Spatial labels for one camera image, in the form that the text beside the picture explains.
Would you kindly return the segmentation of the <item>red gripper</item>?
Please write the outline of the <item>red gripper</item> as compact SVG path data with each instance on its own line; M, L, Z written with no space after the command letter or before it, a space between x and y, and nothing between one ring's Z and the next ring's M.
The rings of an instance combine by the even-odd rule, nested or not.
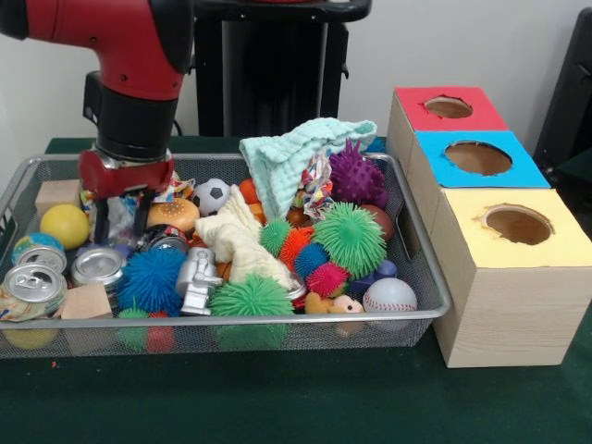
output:
M119 160L92 148L80 155L80 180L96 200L94 242L103 244L109 234L108 199L131 191L142 191L134 216L134 231L144 231L155 192L165 191L174 171L169 150L154 162Z

